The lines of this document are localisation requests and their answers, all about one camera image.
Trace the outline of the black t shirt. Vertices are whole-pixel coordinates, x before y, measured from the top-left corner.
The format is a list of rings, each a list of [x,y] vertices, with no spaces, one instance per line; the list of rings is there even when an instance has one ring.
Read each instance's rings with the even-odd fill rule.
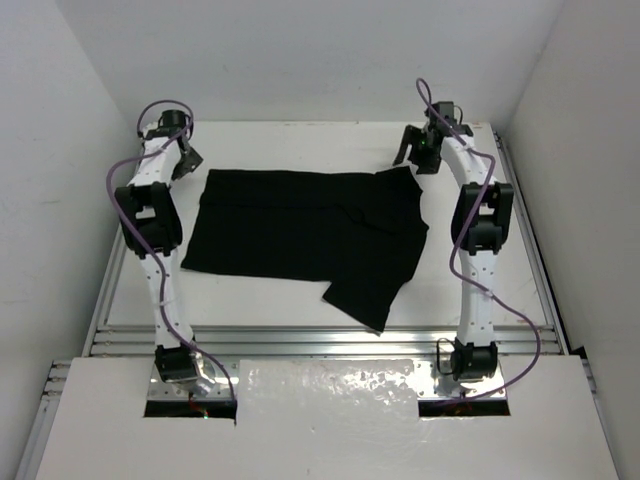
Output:
[[[333,174],[213,169],[181,266],[323,281],[327,303],[383,332],[426,244],[421,199],[408,167]]]

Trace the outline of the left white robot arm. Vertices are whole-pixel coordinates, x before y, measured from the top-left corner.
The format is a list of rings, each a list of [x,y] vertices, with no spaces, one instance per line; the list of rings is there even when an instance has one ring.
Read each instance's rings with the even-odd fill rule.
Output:
[[[192,133],[191,116],[178,109],[139,127],[142,158],[128,184],[114,191],[125,243],[141,262],[152,298],[155,367],[163,382],[181,386],[195,383],[200,372],[190,346],[194,333],[182,319],[176,287],[183,229],[171,187],[202,162],[189,145]]]

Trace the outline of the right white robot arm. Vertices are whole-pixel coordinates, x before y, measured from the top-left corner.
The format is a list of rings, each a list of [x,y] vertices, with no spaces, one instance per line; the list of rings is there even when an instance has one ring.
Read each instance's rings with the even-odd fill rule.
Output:
[[[474,382],[492,377],[498,367],[493,284],[497,256],[509,236],[514,189],[496,179],[496,158],[476,148],[473,131],[454,112],[452,102],[428,104],[426,124],[405,127],[393,164],[407,160],[424,175],[446,164],[459,186],[449,267],[462,282],[461,316],[443,374]]]

